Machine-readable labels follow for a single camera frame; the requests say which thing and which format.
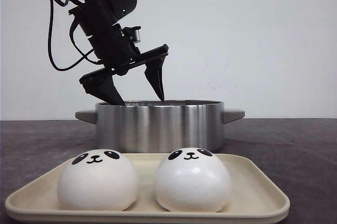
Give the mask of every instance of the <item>beige tray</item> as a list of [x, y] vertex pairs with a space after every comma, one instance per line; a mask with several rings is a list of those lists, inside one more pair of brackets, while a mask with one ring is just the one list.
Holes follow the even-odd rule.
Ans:
[[22, 222], [105, 222], [105, 223], [277, 223], [288, 215], [288, 197], [249, 159], [217, 154], [233, 179], [229, 204], [220, 212], [168, 212], [153, 192], [155, 170], [166, 154], [126, 154], [140, 176], [140, 193], [125, 211], [60, 210], [57, 179], [64, 165], [12, 193], [5, 202], [7, 213]]

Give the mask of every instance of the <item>stainless steel pot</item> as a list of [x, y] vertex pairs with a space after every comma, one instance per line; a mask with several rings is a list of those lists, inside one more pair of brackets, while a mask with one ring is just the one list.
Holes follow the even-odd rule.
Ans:
[[221, 101], [126, 101], [126, 106], [96, 104], [75, 117], [96, 125], [96, 147], [125, 152], [170, 152], [182, 147], [216, 150], [223, 145], [223, 124], [244, 111]]

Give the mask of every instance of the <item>black eye patch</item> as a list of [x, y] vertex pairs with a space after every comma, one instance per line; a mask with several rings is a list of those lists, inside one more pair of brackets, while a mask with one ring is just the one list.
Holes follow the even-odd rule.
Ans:
[[78, 164], [79, 162], [81, 162], [84, 158], [86, 158], [89, 154], [88, 153], [84, 153], [78, 157], [76, 157], [73, 161], [72, 161], [72, 165]]
[[205, 156], [209, 156], [209, 157], [213, 156], [212, 153], [210, 153], [208, 150], [205, 150], [205, 149], [197, 149], [197, 151], [201, 154], [204, 154]]
[[177, 158], [183, 151], [182, 150], [177, 150], [173, 153], [171, 153], [168, 157], [169, 160], [173, 160], [174, 158]]
[[108, 157], [113, 158], [113, 159], [119, 159], [120, 158], [120, 156], [116, 152], [113, 152], [113, 151], [105, 151], [104, 153]]

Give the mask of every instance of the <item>table surface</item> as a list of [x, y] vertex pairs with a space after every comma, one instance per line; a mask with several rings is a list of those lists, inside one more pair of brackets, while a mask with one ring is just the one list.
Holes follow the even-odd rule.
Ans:
[[[281, 224], [337, 223], [337, 119], [241, 119], [219, 153], [252, 160], [290, 199]], [[76, 120], [1, 121], [0, 223], [5, 199], [65, 160], [94, 149], [94, 125]]]

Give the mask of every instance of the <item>white backdrop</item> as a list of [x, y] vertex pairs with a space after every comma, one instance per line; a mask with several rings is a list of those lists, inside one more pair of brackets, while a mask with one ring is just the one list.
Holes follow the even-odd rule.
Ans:
[[[78, 58], [68, 9], [55, 5], [62, 67]], [[78, 82], [97, 66], [50, 65], [48, 19], [48, 0], [1, 0], [2, 120], [73, 119], [98, 102]], [[166, 99], [221, 100], [248, 118], [337, 118], [337, 0], [138, 0], [120, 23], [142, 27], [142, 52], [169, 45]], [[89, 49], [80, 29], [75, 36]], [[125, 100], [157, 99], [144, 69], [114, 78]]]

